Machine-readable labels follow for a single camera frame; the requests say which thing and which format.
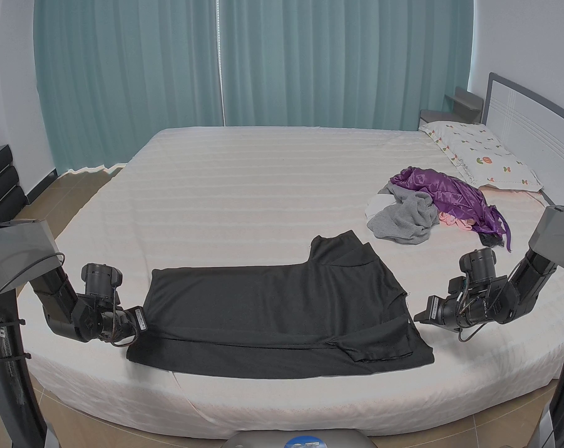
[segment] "bed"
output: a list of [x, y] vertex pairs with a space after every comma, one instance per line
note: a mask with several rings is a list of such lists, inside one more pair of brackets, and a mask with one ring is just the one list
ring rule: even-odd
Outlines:
[[[497, 75], [490, 77], [492, 91], [484, 121], [501, 132], [513, 152], [539, 147], [534, 141], [518, 147], [521, 131], [530, 131], [527, 120], [533, 131], [542, 134], [539, 127], [548, 134], [543, 138], [561, 141], [554, 126], [564, 133], [564, 116], [554, 107]], [[516, 106], [525, 99], [532, 104]], [[543, 157], [559, 158], [557, 164], [564, 165], [559, 146], [540, 141]], [[57, 243], [77, 292], [84, 291], [78, 277], [82, 265], [112, 265], [124, 274], [119, 295], [129, 307], [142, 305], [153, 268], [298, 264], [307, 259], [315, 235], [352, 229], [372, 244], [409, 292], [408, 307], [415, 314], [425, 309], [428, 295], [446, 294], [448, 279], [459, 275], [458, 259], [480, 242], [474, 232], [446, 226], [436, 226], [427, 242], [415, 246], [375, 239], [366, 227], [367, 200], [407, 166], [458, 176], [421, 132], [168, 129], [99, 190]], [[552, 167], [537, 172], [546, 195], [564, 203], [562, 180]], [[509, 273], [547, 203], [540, 194], [483, 191], [510, 224], [512, 253], [496, 249], [497, 273]], [[515, 323], [490, 324], [469, 343], [418, 324], [434, 348], [435, 363], [368, 376], [255, 380], [152, 369], [128, 362], [125, 349], [54, 336], [29, 286], [18, 304], [27, 320], [23, 340], [33, 356], [29, 368], [41, 384], [83, 412], [174, 436], [228, 438], [248, 429], [412, 432], [546, 385], [558, 376], [564, 358], [562, 269], [543, 289], [535, 310]]]

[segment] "pink cloth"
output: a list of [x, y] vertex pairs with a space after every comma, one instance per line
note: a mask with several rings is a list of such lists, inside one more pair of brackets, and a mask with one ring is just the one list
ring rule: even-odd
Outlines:
[[437, 213], [437, 216], [440, 218], [440, 222], [443, 222], [447, 226], [453, 226], [456, 224], [459, 228], [464, 229], [465, 231], [470, 231], [472, 229], [472, 225], [475, 223], [474, 219], [457, 219], [452, 214], [448, 213]]

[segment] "purple satin garment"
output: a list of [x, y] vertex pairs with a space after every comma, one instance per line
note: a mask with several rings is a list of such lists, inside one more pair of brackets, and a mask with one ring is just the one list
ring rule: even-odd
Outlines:
[[457, 219], [474, 219], [473, 231], [502, 236], [506, 234], [506, 247], [510, 252], [510, 228], [494, 205], [487, 205], [485, 196], [477, 188], [456, 177], [438, 173], [433, 169], [409, 166], [399, 175], [390, 178], [390, 183], [402, 188], [426, 192], [437, 209]]

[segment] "black baseboard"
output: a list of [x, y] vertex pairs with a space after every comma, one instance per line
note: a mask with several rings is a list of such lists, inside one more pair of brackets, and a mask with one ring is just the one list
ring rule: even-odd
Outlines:
[[58, 179], [58, 171], [55, 169], [45, 176], [37, 186], [35, 186], [32, 190], [29, 191], [27, 194], [27, 204], [31, 204], [35, 199], [39, 197], [39, 195], [49, 188], [49, 185], [53, 183], [56, 179]]

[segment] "white wall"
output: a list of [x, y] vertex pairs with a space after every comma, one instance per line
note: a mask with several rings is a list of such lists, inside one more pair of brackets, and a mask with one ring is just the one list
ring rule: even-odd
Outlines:
[[475, 0], [469, 91], [490, 72], [564, 108], [564, 0]]
[[55, 167], [36, 87], [34, 1], [0, 0], [0, 145], [10, 145], [25, 194]]

